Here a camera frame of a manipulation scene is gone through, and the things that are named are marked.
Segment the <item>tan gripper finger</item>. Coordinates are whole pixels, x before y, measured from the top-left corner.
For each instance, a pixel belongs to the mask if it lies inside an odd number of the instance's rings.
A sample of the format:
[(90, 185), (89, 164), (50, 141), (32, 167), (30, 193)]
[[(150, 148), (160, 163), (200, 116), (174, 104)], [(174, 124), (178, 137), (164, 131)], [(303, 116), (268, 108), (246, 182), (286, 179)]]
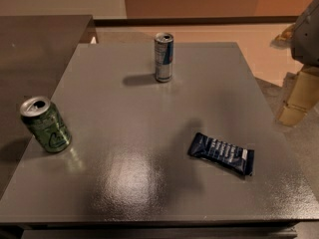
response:
[(295, 126), (319, 103), (319, 68), (304, 65), (286, 80), (282, 105), (277, 120), (286, 126)]
[(275, 37), (275, 41), (289, 42), (293, 36), (294, 27), (294, 24), (288, 26), (281, 34)]

